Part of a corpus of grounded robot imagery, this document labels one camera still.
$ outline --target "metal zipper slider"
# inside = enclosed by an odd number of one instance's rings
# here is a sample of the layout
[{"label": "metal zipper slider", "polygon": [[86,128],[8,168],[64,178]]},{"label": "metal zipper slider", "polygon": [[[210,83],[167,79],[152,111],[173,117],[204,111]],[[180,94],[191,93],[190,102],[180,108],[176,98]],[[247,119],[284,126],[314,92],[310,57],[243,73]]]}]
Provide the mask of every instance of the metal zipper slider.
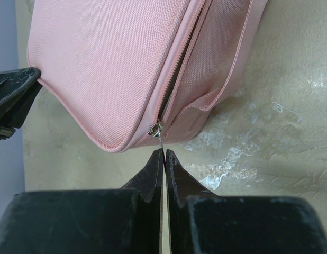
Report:
[{"label": "metal zipper slider", "polygon": [[163,166],[166,168],[166,156],[165,156],[164,145],[162,144],[162,137],[161,137],[162,129],[164,128],[163,125],[164,124],[162,123],[162,121],[158,120],[158,122],[151,127],[151,129],[149,130],[149,132],[147,134],[151,135],[154,138],[159,137],[160,146],[161,146],[163,157],[164,157],[163,158],[164,159]]}]

